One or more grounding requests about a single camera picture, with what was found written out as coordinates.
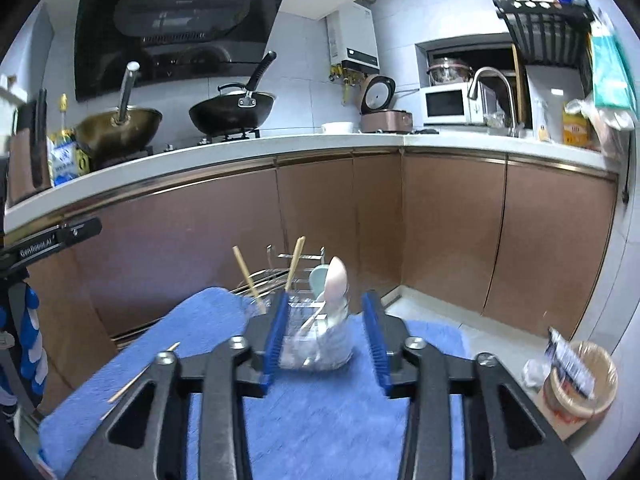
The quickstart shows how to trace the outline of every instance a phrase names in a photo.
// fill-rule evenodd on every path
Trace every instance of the water heater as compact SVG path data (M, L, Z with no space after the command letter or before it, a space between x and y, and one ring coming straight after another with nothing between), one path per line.
M326 17L332 65L364 74L379 74L378 47L371 10L353 2Z

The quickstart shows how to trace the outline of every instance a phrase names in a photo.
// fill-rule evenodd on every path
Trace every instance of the blue gripper pad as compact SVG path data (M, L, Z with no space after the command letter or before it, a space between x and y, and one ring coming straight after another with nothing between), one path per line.
M273 296L273 299L277 304L272 304L270 307L271 309L275 309L275 315L264 345L264 368L262 370L262 381L260 382L264 393L266 393L269 386L271 386L273 373L278 369L282 341L287 331L291 310L289 295L286 292L276 294Z
M369 351L376 369L376 378L380 387L385 391L385 395L389 395L391 393L391 365L376 311L379 308L382 308L382 305L375 292L369 291L362 295L362 317L369 340Z

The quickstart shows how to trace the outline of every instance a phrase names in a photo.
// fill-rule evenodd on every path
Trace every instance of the wok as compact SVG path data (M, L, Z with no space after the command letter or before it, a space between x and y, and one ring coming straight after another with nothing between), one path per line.
M139 152L158 131L162 121L158 110L129 106L139 70L135 61L127 65L117 108L89 116L76 126L76 141L93 160L111 160Z
M275 59L276 53L268 51L246 85L229 83L219 86L219 96L192 107L189 117L194 126L209 137L238 134L260 127L269 117L276 96L267 92L257 92L255 89ZM226 88L239 90L222 94Z

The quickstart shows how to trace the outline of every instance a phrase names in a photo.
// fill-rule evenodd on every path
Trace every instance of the brown cabinet door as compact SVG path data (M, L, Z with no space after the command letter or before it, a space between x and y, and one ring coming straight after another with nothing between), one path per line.
M82 279L110 335L167 314L209 286L268 267L266 247L284 244L275 170L209 180L100 211L102 233L73 248Z
M402 268L402 162L400 155L375 155L353 161L358 213L360 293L380 296L400 285Z
M405 156L403 284L482 312L500 235L504 168L503 160Z
M42 396L42 402L38 406L38 411L43 415L49 415L62 404L71 393L73 393L72 389L62 378L54 362L49 360L49 373L47 374L47 382L44 385L44 395Z
M305 254L319 254L324 247L327 263L338 256L347 268L350 307L359 311L353 160L278 168L278 191L288 250L293 250L298 237L306 236Z
M98 317L72 250L33 264L29 273L27 281L40 298L44 348L66 384L78 388L116 357L116 347Z
M504 224L484 314L545 336L571 337L609 238L616 184L510 163Z

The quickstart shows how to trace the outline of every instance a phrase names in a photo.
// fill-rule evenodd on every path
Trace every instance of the pan handle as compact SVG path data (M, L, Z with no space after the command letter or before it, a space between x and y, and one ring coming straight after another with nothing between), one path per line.
M276 57L277 54L273 50L268 51L264 55L264 58L262 58L260 64L255 68L254 73L251 74L249 82L246 84L246 91L248 94L250 94L251 92L255 92L255 89L258 88L260 79L262 79L262 76L268 69L269 65L276 59Z
M117 124L124 124L127 121L127 107L129 106L129 98L131 97L131 91L133 85L136 82L136 76L140 70L140 63L137 61L129 61L127 63L127 69L122 79L122 86L120 87L120 102L118 103L118 117L116 118Z
M218 92L222 93L225 88L241 88L242 90L246 90L246 86L242 83L228 83L226 85L219 86Z

